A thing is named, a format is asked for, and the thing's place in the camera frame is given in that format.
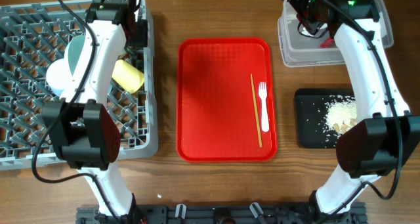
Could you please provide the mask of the rice and peanut scraps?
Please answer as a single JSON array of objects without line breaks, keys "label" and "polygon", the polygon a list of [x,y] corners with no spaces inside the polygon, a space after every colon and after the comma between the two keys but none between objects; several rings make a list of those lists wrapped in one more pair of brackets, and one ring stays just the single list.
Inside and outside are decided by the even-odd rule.
[{"label": "rice and peanut scraps", "polygon": [[323,120],[324,131],[332,131],[338,137],[357,124],[355,98],[345,95],[330,95],[325,102],[326,115]]}]

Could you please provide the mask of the yellow plastic cup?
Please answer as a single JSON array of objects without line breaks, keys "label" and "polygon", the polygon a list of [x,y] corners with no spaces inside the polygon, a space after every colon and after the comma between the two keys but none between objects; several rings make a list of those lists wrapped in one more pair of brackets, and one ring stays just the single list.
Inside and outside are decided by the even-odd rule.
[{"label": "yellow plastic cup", "polygon": [[125,91],[133,94],[144,84],[144,74],[124,60],[117,60],[112,79]]}]

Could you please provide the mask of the light blue plate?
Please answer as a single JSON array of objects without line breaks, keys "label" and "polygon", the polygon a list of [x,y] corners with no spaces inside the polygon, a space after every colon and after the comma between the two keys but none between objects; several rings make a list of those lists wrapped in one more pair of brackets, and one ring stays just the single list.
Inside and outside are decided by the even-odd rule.
[{"label": "light blue plate", "polygon": [[67,45],[64,53],[64,60],[66,61],[70,74],[73,75],[83,50],[85,42],[84,35],[75,36]]}]

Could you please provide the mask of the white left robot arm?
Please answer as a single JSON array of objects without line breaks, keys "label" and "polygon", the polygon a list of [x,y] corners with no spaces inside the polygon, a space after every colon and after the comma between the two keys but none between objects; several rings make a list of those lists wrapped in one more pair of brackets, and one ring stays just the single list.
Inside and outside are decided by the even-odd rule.
[{"label": "white left robot arm", "polygon": [[56,157],[77,173],[59,183],[84,177],[98,200],[94,219],[99,223],[145,223],[134,194],[127,188],[117,165],[121,143],[119,129],[106,109],[115,63],[127,40],[136,35],[135,13],[141,0],[100,0],[91,3],[81,18],[69,13],[84,29],[83,46],[71,78],[57,101],[42,109],[46,132],[31,159],[35,178],[40,176],[37,157],[45,139],[50,139]]}]

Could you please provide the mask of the wooden chopstick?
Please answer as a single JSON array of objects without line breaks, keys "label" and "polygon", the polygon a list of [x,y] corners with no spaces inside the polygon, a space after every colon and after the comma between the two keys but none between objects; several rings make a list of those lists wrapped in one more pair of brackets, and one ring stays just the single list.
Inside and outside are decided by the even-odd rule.
[{"label": "wooden chopstick", "polygon": [[261,129],[260,129],[260,124],[259,124],[257,97],[255,93],[255,84],[253,80],[253,74],[250,74],[250,80],[251,80],[251,91],[252,91],[252,97],[253,97],[253,107],[254,107],[254,112],[255,112],[255,121],[256,121],[256,127],[257,127],[257,137],[258,137],[258,142],[259,142],[259,148],[262,148],[263,142],[261,138]]}]

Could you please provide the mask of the light blue bowl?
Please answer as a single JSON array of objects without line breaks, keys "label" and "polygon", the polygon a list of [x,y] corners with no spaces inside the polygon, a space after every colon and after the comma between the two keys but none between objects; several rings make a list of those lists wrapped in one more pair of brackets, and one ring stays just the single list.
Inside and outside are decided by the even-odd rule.
[{"label": "light blue bowl", "polygon": [[46,80],[52,92],[60,96],[72,78],[68,61],[64,58],[54,61],[47,70]]}]

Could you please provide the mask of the red snack wrapper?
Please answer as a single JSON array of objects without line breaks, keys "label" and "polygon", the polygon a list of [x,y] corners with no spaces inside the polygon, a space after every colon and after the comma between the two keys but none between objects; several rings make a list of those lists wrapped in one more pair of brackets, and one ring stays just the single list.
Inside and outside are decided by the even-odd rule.
[{"label": "red snack wrapper", "polygon": [[321,45],[321,48],[329,48],[334,44],[335,40],[331,37],[328,37]]}]

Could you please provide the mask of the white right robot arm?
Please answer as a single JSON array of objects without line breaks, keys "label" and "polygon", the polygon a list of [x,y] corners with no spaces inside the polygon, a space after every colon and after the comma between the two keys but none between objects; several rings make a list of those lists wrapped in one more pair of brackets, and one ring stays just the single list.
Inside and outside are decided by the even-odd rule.
[{"label": "white right robot arm", "polygon": [[419,144],[419,117],[403,100],[383,48],[374,0],[284,0],[315,37],[325,26],[340,50],[354,92],[357,122],[337,141],[338,164],[311,195],[310,217],[340,219],[376,180],[393,174],[386,199],[396,192],[402,167]]}]

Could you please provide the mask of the white plastic fork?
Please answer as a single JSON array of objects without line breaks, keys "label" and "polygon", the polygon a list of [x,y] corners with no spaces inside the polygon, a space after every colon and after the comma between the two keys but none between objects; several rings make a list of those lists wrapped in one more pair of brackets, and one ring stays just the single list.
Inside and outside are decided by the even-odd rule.
[{"label": "white plastic fork", "polygon": [[259,83],[259,97],[261,100],[261,129],[263,132],[268,132],[270,129],[267,109],[267,87],[265,82]]}]

